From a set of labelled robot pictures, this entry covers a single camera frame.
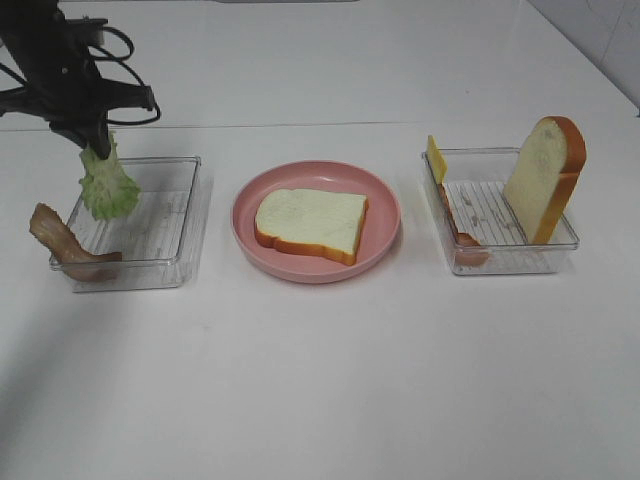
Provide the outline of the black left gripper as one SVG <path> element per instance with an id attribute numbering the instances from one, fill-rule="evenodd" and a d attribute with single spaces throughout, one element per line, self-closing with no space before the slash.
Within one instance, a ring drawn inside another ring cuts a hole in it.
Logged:
<path id="1" fill-rule="evenodd" d="M 105 33 L 130 39 L 104 18 L 68 19 L 56 1 L 3 1 L 1 40 L 23 74 L 22 86 L 1 93 L 1 108 L 39 116 L 49 128 L 80 149 L 90 147 L 102 160 L 111 154 L 108 112 L 153 109 L 153 93 L 140 79 L 134 84 L 102 76 L 98 61 L 130 58 L 103 54 Z"/>

